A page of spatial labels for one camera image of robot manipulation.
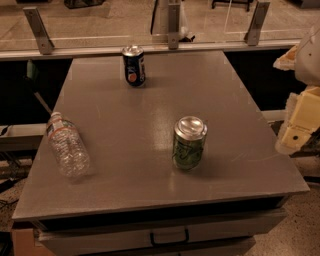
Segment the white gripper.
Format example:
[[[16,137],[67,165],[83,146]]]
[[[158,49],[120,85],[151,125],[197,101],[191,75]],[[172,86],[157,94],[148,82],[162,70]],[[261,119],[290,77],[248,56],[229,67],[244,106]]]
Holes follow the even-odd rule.
[[[298,152],[320,127],[320,88],[307,86],[300,94],[291,93],[286,102],[284,122],[275,149],[280,154]]]

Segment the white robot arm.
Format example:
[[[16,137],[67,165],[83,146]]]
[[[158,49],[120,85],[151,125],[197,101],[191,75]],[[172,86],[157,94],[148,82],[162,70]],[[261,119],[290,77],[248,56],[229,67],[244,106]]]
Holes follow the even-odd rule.
[[[284,122],[280,127],[276,150],[285,155],[298,152],[320,128],[320,28],[314,25],[298,45],[277,58],[273,67],[293,70],[306,88],[290,93]]]

